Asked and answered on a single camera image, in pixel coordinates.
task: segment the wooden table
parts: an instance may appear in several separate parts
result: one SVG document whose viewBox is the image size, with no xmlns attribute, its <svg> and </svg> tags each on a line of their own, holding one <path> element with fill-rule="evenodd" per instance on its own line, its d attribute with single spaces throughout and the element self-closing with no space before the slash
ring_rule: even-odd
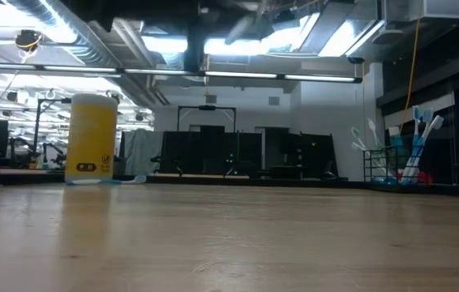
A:
<svg viewBox="0 0 459 292">
<path fill-rule="evenodd" d="M 459 198 L 4 187 L 0 291 L 459 291 Z"/>
</svg>

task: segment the white toothbrush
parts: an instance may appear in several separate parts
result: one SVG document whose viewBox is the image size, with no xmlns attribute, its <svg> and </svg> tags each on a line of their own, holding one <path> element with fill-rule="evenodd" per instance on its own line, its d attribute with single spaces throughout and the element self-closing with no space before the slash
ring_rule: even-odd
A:
<svg viewBox="0 0 459 292">
<path fill-rule="evenodd" d="M 367 146 L 365 146 L 365 144 L 361 141 L 361 132 L 359 129 L 352 127 L 350 128 L 350 131 L 352 132 L 352 136 L 359 142 L 359 146 L 361 146 L 363 149 L 367 149 Z"/>
<path fill-rule="evenodd" d="M 370 131 L 372 131 L 372 135 L 374 137 L 375 148 L 377 150 L 382 150 L 384 145 L 381 144 L 379 138 L 377 137 L 377 132 L 375 131 L 375 123 L 370 118 L 368 119 L 368 126 L 370 127 Z"/>
<path fill-rule="evenodd" d="M 416 143 L 418 142 L 418 124 L 420 123 L 420 112 L 418 110 L 418 105 L 414 105 L 414 121 L 415 121 L 415 129 L 414 129 L 414 141 L 412 146 L 415 147 Z"/>
<path fill-rule="evenodd" d="M 405 172 L 406 172 L 406 170 L 408 170 L 408 174 L 406 175 L 407 177 L 412 177 L 414 175 L 415 169 L 418 167 L 418 163 L 420 161 L 421 155 L 423 154 L 423 149 L 424 149 L 424 145 L 426 144 L 427 137 L 430 135 L 431 130 L 433 130 L 433 129 L 439 130 L 442 127 L 442 123 L 443 122 L 444 122 L 444 118 L 442 118 L 440 116 L 436 116 L 433 119 L 433 122 L 431 122 L 430 126 L 427 127 L 426 130 L 424 130 L 423 136 L 421 137 L 421 139 L 420 139 L 420 141 L 418 143 L 419 146 L 421 146 L 421 147 L 418 148 L 418 153 L 417 153 L 416 157 L 414 157 L 414 161 L 410 165 L 410 167 L 406 166 L 406 168 L 405 168 Z M 408 183 L 410 183 L 410 180 L 408 178 L 404 178 L 403 179 L 403 184 L 408 184 Z"/>
<path fill-rule="evenodd" d="M 359 145 L 359 144 L 357 144 L 357 143 L 355 143 L 355 142 L 352 142 L 352 149 L 354 149 L 354 150 L 362 150 L 362 151 L 364 151 L 364 152 L 368 155 L 368 157 L 371 158 L 370 152 L 367 151 L 366 148 L 364 148 L 363 146 L 361 146 L 361 145 Z M 380 169 L 385 175 L 387 174 L 387 172 L 386 172 L 386 166 L 385 166 L 385 165 L 382 165 L 382 164 L 379 162 L 378 159 L 373 158 L 373 159 L 371 159 L 371 161 L 372 161 L 372 163 L 373 163 L 375 166 L 377 166 L 377 168 Z M 391 172 L 390 170 L 388 171 L 388 176 L 393 177 L 393 174 L 392 174 L 392 172 Z"/>
<path fill-rule="evenodd" d="M 136 175 L 134 179 L 130 181 L 120 181 L 120 180 L 105 180 L 102 181 L 101 183 L 107 183 L 107 184 L 140 184 L 140 183 L 145 183 L 147 182 L 147 176 L 146 175 Z"/>
<path fill-rule="evenodd" d="M 368 126 L 370 127 L 370 131 L 372 131 L 372 137 L 374 138 L 375 149 L 383 151 L 384 145 L 381 144 L 381 142 L 379 141 L 379 138 L 377 137 L 377 132 L 375 130 L 375 123 L 374 121 L 371 120 L 371 118 L 368 119 Z M 380 161 L 382 165 L 386 165 L 386 158 L 380 158 Z"/>
<path fill-rule="evenodd" d="M 426 127 L 424 128 L 423 135 L 426 131 L 428 131 L 432 120 L 433 120 L 433 108 L 430 108 L 429 110 L 428 109 L 424 110 L 423 122 L 426 123 Z M 411 156 L 410 158 L 408 158 L 408 162 L 406 162 L 405 170 L 401 176 L 402 183 L 406 181 L 406 178 L 409 176 L 409 173 L 410 173 L 410 167 L 414 164 L 415 158 L 417 157 L 419 151 L 421 151 L 423 148 L 423 145 L 419 145 L 419 143 L 422 140 L 418 137 L 418 123 L 417 122 L 415 123 L 415 129 L 416 129 L 417 135 L 414 134 Z"/>
</svg>

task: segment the yellow cable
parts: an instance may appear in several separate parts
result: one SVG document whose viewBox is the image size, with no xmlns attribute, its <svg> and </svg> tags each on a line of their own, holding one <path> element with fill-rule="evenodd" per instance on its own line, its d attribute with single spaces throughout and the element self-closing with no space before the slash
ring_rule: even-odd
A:
<svg viewBox="0 0 459 292">
<path fill-rule="evenodd" d="M 424 8 L 424 0 L 421 0 L 421 8 L 420 8 L 420 12 L 418 13 L 418 19 L 417 19 L 417 28 L 415 29 L 414 57 L 411 63 L 410 84 L 408 85 L 408 97 L 406 98 L 405 112 L 402 115 L 401 127 L 399 128 L 400 133 L 402 133 L 402 127 L 405 124 L 406 112 L 408 111 L 408 107 L 410 106 L 411 88 L 414 85 L 415 60 L 417 59 L 417 48 L 418 48 L 418 29 L 420 28 L 421 18 L 423 17 L 423 8 Z"/>
<path fill-rule="evenodd" d="M 32 46 L 38 44 L 38 42 L 41 41 L 41 38 L 42 38 L 42 35 L 40 35 L 40 36 L 38 37 L 38 39 L 36 39 L 36 41 L 34 41 L 33 43 L 31 43 L 31 44 L 29 44 L 29 45 L 17 45 L 17 44 L 16 44 L 16 45 L 17 45 L 18 48 L 30 48 L 30 47 L 32 47 Z"/>
</svg>

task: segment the vent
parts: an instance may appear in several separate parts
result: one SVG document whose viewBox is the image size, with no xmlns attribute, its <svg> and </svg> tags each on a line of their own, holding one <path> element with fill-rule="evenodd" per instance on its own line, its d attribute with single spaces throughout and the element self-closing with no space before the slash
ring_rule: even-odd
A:
<svg viewBox="0 0 459 292">
<path fill-rule="evenodd" d="M 206 96 L 206 103 L 207 104 L 216 104 L 217 103 L 217 96 L 216 95 L 207 95 Z"/>
<path fill-rule="evenodd" d="M 269 105 L 280 105 L 280 97 L 269 97 Z"/>
<path fill-rule="evenodd" d="M 418 18 L 421 0 L 410 2 L 410 20 Z M 459 19 L 459 0 L 424 0 L 423 18 Z"/>
</svg>

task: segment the wall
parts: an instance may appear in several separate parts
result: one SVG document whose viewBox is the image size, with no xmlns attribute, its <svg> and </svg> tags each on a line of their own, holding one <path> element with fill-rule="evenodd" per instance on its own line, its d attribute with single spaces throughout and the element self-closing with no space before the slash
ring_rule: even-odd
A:
<svg viewBox="0 0 459 292">
<path fill-rule="evenodd" d="M 373 148 L 367 123 L 367 118 L 371 118 L 377 135 L 384 141 L 383 119 L 375 107 L 375 99 L 382 94 L 380 64 L 372 64 L 365 76 L 364 95 L 362 84 L 301 82 L 293 92 L 290 121 L 296 126 L 291 127 L 291 132 L 331 134 L 339 175 L 351 181 L 362 181 L 362 153 L 351 148 L 354 138 L 350 128 L 357 127 L 362 133 L 362 141 Z"/>
<path fill-rule="evenodd" d="M 455 94 L 453 92 L 443 95 L 442 97 L 433 99 L 431 101 L 423 102 L 418 105 L 420 109 L 420 114 L 424 113 L 424 110 L 433 109 L 435 112 L 441 109 L 446 109 L 450 106 L 455 105 Z M 389 129 L 390 127 L 400 126 L 403 117 L 405 116 L 405 111 L 400 110 L 396 113 L 389 114 L 384 117 L 384 127 Z M 413 107 L 409 107 L 406 111 L 405 122 L 412 121 L 413 116 Z"/>
<path fill-rule="evenodd" d="M 362 84 L 301 82 L 290 95 L 279 88 L 210 88 L 217 94 L 217 105 L 238 108 L 237 130 L 254 132 L 256 127 L 288 127 L 291 133 L 329 135 L 334 139 L 339 175 L 351 181 L 362 181 L 362 153 L 353 150 L 351 127 L 362 133 L 362 141 L 373 148 L 372 133 L 367 118 L 376 125 L 381 142 L 384 141 L 384 120 L 375 106 L 375 99 L 383 95 L 383 72 L 379 63 L 370 65 Z M 179 95 L 184 89 L 163 88 L 173 104 L 203 105 L 204 89 L 188 88 L 187 98 Z M 269 106 L 268 97 L 281 98 L 280 106 Z M 155 131 L 175 131 L 177 107 L 161 108 L 155 112 Z M 190 125 L 225 126 L 233 130 L 233 122 L 222 112 L 192 110 L 181 120 L 181 131 Z"/>
<path fill-rule="evenodd" d="M 173 105 L 204 105 L 204 88 L 161 88 Z M 237 108 L 237 130 L 254 133 L 256 127 L 289 127 L 290 95 L 281 88 L 210 88 L 209 94 L 217 95 L 216 106 Z M 268 105 L 269 97 L 280 97 L 280 105 Z M 190 125 L 224 126 L 225 131 L 233 131 L 233 112 L 181 111 L 180 131 L 188 131 Z M 154 131 L 176 131 L 177 106 L 156 109 Z"/>
</svg>

